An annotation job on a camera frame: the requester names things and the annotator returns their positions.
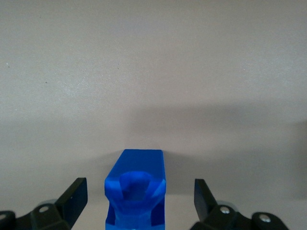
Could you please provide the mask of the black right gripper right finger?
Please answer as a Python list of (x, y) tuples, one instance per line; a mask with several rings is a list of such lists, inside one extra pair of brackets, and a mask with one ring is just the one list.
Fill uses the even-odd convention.
[(194, 182), (194, 206), (199, 221), (192, 230), (286, 230), (288, 227), (277, 216), (255, 212), (251, 218), (243, 216), (229, 205), (218, 204), (203, 179)]

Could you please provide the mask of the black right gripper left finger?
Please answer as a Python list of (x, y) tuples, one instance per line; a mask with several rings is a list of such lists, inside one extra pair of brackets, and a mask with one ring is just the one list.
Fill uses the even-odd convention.
[(88, 202), (87, 180), (77, 178), (55, 201), (40, 204), (28, 214), (0, 212), (2, 230), (71, 230)]

